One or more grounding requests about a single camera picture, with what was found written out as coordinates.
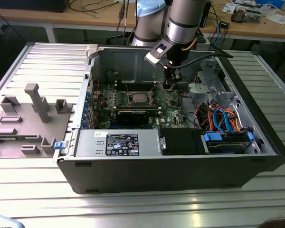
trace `wooden table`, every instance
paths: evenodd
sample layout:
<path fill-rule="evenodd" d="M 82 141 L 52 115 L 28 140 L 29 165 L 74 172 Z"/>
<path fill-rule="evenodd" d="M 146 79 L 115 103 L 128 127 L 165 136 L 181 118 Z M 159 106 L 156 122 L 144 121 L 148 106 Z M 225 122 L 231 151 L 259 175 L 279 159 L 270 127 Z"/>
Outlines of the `wooden table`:
<path fill-rule="evenodd" d="M 93 3 L 96 0 L 82 0 L 83 4 Z M 222 12 L 223 6 L 229 2 L 228 0 L 213 0 L 216 13 L 221 20 L 230 23 L 227 38 L 249 39 L 249 40 L 266 40 L 285 42 L 285 24 L 280 25 L 266 18 L 262 18 L 260 23 L 244 22 L 241 24 L 231 22 L 230 15 Z M 101 6 L 112 4 L 113 0 L 104 0 L 100 4 L 87 7 L 88 9 L 99 8 Z M 72 4 L 73 8 L 81 9 L 80 1 Z M 115 31 L 118 23 L 118 12 L 121 3 L 98 10 L 94 14 L 98 18 L 87 15 L 83 12 L 77 12 L 66 8 L 64 13 L 53 13 L 32 10 L 16 10 L 16 9 L 0 9 L 0 14 L 12 25 L 44 27 L 47 32 L 49 42 L 55 43 L 55 34 L 53 28 L 68 29 L 90 29 L 90 30 L 110 30 Z M 126 31 L 132 31 L 135 26 L 135 5 L 129 4 L 129 13 Z M 5 22 L 0 17 L 0 24 Z M 212 36 L 215 32 L 210 20 L 206 26 L 201 29 L 206 36 Z"/>

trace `blue cable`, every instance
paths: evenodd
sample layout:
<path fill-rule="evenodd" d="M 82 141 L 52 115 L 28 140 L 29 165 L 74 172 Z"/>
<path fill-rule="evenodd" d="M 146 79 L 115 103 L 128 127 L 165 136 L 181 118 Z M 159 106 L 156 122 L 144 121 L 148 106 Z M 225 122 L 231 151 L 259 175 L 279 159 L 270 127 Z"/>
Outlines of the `blue cable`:
<path fill-rule="evenodd" d="M 218 24 L 218 22 L 214 19 L 214 18 L 211 18 L 214 22 L 215 22 L 215 24 L 217 25 L 217 33 L 218 33 L 218 36 L 217 36 L 217 38 L 216 38 L 216 40 L 214 41 L 214 44 L 216 45 L 216 43 L 217 43 L 217 41 L 219 40 L 219 31 L 220 31 L 220 29 L 219 29 L 219 24 Z"/>
<path fill-rule="evenodd" d="M 215 110 L 214 113 L 213 113 L 213 123 L 214 123 L 214 126 L 215 126 L 217 129 L 219 129 L 220 132 L 225 133 L 225 132 L 223 131 L 223 129 L 221 129 L 221 128 L 219 127 L 219 125 L 217 124 L 216 114 L 217 114 L 219 111 L 221 111 L 221 112 L 223 113 L 223 115 L 224 115 L 225 125 L 226 125 L 226 127 L 227 127 L 227 131 L 233 132 L 232 127 L 230 126 L 229 121 L 228 121 L 227 113 L 226 113 L 223 109 L 220 109 L 220 108 L 217 109 L 217 110 Z"/>

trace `motherboard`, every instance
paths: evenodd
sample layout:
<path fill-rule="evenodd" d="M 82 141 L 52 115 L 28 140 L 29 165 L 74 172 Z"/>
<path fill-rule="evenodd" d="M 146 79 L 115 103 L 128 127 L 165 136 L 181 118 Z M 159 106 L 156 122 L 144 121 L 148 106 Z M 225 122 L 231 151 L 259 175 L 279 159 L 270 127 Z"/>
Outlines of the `motherboard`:
<path fill-rule="evenodd" d="M 181 90 L 150 85 L 100 85 L 93 92 L 96 129 L 187 127 L 180 109 Z"/>

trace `power supply label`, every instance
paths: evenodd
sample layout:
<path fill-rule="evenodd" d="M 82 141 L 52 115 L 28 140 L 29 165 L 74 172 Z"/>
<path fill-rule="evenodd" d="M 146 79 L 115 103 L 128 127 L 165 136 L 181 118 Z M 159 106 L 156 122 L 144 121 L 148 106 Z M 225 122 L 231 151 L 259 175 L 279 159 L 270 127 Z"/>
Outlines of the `power supply label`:
<path fill-rule="evenodd" d="M 107 134 L 105 154 L 107 156 L 139 156 L 137 134 Z"/>

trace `metal slotted table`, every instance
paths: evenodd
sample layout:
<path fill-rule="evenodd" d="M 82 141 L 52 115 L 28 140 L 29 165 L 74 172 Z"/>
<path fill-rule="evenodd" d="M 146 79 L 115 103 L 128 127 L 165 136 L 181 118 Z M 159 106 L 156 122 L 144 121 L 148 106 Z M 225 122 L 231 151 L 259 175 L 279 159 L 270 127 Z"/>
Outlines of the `metal slotted table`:
<path fill-rule="evenodd" d="M 85 49 L 71 44 L 25 47 L 0 83 L 0 101 L 15 95 L 31 103 L 23 88 L 38 83 L 49 103 L 64 98 L 73 104 L 68 139 L 86 67 Z M 285 85 L 260 56 L 230 53 L 235 56 L 231 64 L 285 144 Z M 0 159 L 0 214 L 27 228 L 255 227 L 285 216 L 285 164 L 240 189 L 78 195 L 51 158 Z"/>

